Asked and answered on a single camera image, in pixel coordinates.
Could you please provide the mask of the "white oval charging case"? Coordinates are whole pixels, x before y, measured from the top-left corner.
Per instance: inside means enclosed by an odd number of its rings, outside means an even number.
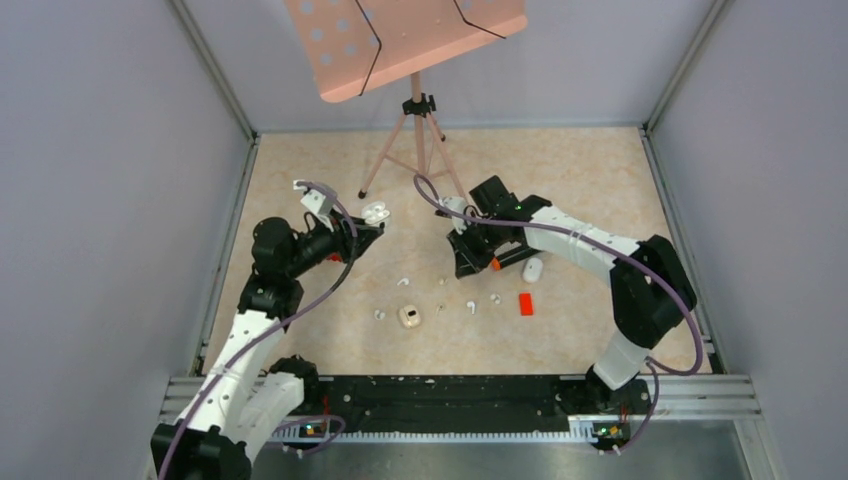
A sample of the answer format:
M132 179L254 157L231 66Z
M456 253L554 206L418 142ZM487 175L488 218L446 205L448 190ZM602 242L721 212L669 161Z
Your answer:
M522 268L521 278L528 284L536 283L540 280L544 270L544 263L540 258L528 258Z

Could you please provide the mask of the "pink music stand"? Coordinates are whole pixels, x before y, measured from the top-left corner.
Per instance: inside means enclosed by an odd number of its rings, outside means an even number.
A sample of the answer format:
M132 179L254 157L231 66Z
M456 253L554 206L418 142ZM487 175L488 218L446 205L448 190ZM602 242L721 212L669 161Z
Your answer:
M365 198L407 120L414 121L417 162L407 170L448 177L464 188L435 117L434 98L422 88L423 72L504 40L528 25L526 4L513 1L287 1L284 4L309 61L321 99L341 103L406 79L402 104L387 141L359 188Z

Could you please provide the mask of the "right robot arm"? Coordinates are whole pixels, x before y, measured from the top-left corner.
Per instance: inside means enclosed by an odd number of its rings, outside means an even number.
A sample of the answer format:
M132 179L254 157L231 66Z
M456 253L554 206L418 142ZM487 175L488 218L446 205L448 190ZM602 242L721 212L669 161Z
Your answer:
M544 252L610 288L616 331L587 372L586 397L600 412L612 412L626 400L625 384L669 331L694 321L696 294L675 247L663 236L635 240L606 232L538 195L518 198L498 176L472 189L469 200L442 197L437 203L453 224L447 239L457 278Z

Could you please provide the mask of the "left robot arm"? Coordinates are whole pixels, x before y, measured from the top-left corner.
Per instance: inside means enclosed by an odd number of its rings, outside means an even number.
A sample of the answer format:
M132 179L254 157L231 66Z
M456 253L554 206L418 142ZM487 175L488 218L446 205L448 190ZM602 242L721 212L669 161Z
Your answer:
M251 273L217 361L177 419L151 437L158 478L248 479L284 418L317 407L321 388L306 376L270 373L256 382L288 325L306 312L300 276L331 257L352 267L384 231L384 223L337 211L306 232L280 217L256 225Z

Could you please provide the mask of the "red rectangular block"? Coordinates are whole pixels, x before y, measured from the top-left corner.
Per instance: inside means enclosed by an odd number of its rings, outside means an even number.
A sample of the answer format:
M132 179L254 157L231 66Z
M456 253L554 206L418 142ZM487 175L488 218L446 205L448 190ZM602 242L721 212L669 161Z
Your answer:
M530 292L521 292L518 295L519 311L521 316L533 316L535 313L533 297Z

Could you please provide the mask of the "black marker orange cap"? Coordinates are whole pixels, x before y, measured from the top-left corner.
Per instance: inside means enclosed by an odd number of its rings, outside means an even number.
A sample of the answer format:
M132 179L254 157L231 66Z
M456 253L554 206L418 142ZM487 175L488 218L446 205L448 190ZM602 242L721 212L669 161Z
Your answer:
M502 270L510 265L524 261L537 253L537 250L522 243L513 242L509 245L502 245L495 252L490 266L495 271Z

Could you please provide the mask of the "white charging case gold trim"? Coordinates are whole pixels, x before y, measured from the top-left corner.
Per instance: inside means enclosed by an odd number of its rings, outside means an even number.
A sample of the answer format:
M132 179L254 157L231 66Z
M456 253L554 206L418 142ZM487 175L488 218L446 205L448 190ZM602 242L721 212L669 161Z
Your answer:
M391 210L385 202L376 201L365 205L360 217L368 227L385 229L391 220Z

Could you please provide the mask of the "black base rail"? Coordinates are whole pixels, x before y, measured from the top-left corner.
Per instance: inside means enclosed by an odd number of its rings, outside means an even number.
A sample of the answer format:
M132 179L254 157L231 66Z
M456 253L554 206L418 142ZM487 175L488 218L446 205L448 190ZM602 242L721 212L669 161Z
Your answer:
M304 382L295 418L308 418L284 438L344 440L587 441L601 450L631 437L631 420L651 411L656 386L634 378L617 390L590 375L320 376L300 356L267 371Z

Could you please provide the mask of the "beige charging case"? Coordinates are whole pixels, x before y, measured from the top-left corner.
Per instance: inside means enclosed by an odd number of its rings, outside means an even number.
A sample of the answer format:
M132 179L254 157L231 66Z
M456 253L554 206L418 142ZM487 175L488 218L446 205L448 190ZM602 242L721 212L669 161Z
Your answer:
M405 305L398 310L398 319L403 328L414 329L421 325L422 317L414 305Z

